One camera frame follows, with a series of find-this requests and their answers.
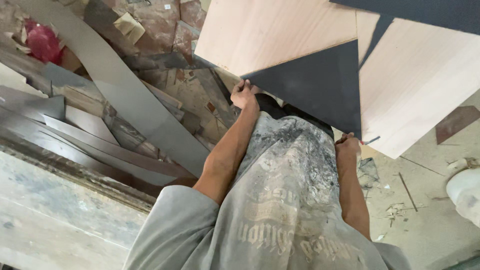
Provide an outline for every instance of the dusty floor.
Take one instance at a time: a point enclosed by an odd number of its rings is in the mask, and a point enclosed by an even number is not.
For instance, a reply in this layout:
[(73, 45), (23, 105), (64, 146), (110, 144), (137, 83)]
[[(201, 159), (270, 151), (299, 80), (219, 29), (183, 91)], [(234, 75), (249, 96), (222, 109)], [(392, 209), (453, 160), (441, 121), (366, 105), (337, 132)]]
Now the dusty floor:
[[(462, 106), (480, 109), (480, 91)], [(480, 228), (457, 214), (445, 185), (458, 170), (447, 165), (461, 158), (480, 160), (480, 120), (437, 145), (430, 130), (400, 158), (373, 153), (380, 183), (365, 191), (372, 240), (401, 247), (413, 269), (440, 270), (465, 260), (480, 250)], [(418, 212), (403, 186), (401, 173)], [(403, 216), (388, 218), (390, 205), (403, 203)]]

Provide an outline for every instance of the laminate sheet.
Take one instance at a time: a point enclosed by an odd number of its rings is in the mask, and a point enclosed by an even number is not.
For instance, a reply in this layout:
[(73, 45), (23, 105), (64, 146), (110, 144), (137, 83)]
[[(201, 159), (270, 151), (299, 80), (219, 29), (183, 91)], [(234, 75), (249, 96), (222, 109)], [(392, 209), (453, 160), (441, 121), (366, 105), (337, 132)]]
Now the laminate sheet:
[(356, 37), (355, 10), (328, 0), (222, 0), (211, 3), (195, 54), (242, 76)]
[(6, 86), (0, 86), (0, 106), (42, 123), (45, 122), (43, 115), (60, 120), (65, 118), (63, 96), (41, 98)]
[(0, 128), (18, 134), (23, 139), (56, 153), (78, 164), (91, 168), (122, 183), (131, 181), (132, 176), (105, 165), (88, 156), (78, 147), (63, 141), (61, 137), (14, 112), (0, 108)]
[(358, 9), (480, 35), (477, 0), (330, 0)]
[(353, 40), (243, 78), (361, 140), (358, 63)]
[(44, 25), (54, 25), (117, 112), (148, 141), (199, 177), (209, 151), (198, 142), (85, 22), (58, 2), (12, 0)]
[(72, 142), (73, 144), (77, 145), (84, 151), (90, 152), (90, 148), (84, 147), (83, 145), (88, 145), (93, 147), (97, 150), (100, 150), (108, 155), (115, 157), (116, 159), (123, 160), (125, 162), (131, 163), (135, 166), (143, 168), (145, 170), (149, 170), (151, 172), (155, 172), (154, 176), (159, 178), (160, 176), (156, 176), (156, 174), (163, 174), (165, 176), (172, 176), (172, 177), (186, 177), (186, 178), (194, 178), (187, 170), (182, 168), (180, 165), (166, 163), (159, 160), (154, 160), (143, 155), (128, 151), (123, 149), (120, 146), (115, 144), (111, 144), (107, 141), (99, 139), (83, 130), (80, 130), (74, 126), (68, 125), (62, 121), (58, 121), (48, 116), (45, 117), (45, 122), (47, 126), (59, 131), (57, 133), (55, 130), (52, 131), (57, 135), (67, 139), (68, 141)]
[(65, 122), (76, 126), (95, 137), (120, 146), (115, 137), (112, 135), (112, 132), (108, 130), (107, 125), (105, 125), (100, 117), (94, 116), (72, 106), (65, 106)]
[(478, 35), (394, 19), (360, 69), (363, 140), (400, 156), (480, 88), (479, 48)]

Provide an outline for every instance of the wooden panel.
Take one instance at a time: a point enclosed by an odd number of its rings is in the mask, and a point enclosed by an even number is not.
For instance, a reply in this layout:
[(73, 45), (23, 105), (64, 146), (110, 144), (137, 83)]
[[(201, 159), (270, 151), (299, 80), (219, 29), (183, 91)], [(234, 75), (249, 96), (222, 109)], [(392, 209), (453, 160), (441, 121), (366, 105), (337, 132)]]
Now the wooden panel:
[(356, 36), (355, 10), (328, 0), (218, 0), (195, 54), (241, 76)]
[(377, 25), (380, 14), (356, 10), (357, 14), (357, 36), (359, 39), (359, 62), (361, 63), (363, 57), (367, 53), (372, 35)]
[(400, 156), (479, 89), (479, 48), (480, 36), (396, 18), (360, 70), (364, 141)]

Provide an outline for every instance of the dirty t-shirt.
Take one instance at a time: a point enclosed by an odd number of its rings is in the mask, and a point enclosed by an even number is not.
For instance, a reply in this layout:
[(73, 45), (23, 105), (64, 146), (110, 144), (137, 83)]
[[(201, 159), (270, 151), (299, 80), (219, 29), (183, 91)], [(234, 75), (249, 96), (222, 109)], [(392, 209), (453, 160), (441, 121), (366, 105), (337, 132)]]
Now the dirty t-shirt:
[(164, 188), (124, 269), (410, 269), (398, 247), (342, 220), (338, 196), (332, 138), (262, 112), (222, 205)]

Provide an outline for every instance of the fingers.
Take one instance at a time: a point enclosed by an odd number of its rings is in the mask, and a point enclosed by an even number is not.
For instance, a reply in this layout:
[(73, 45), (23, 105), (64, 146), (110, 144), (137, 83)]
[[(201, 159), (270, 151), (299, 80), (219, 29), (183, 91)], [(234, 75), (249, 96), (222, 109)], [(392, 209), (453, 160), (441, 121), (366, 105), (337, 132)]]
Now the fingers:
[(244, 80), (241, 80), (239, 83), (237, 83), (232, 90), (232, 94), (239, 93), (240, 90), (243, 88), (243, 85), (245, 84)]
[(353, 138), (353, 136), (354, 136), (353, 132), (350, 132), (348, 134), (343, 133), (342, 137), (338, 141), (336, 141), (335, 144), (336, 145), (337, 144), (343, 144), (346, 140)]
[(252, 87), (252, 85), (250, 84), (250, 80), (247, 79), (247, 80), (245, 81), (245, 85), (243, 86), (243, 90), (248, 90), (248, 91), (250, 91), (251, 87)]

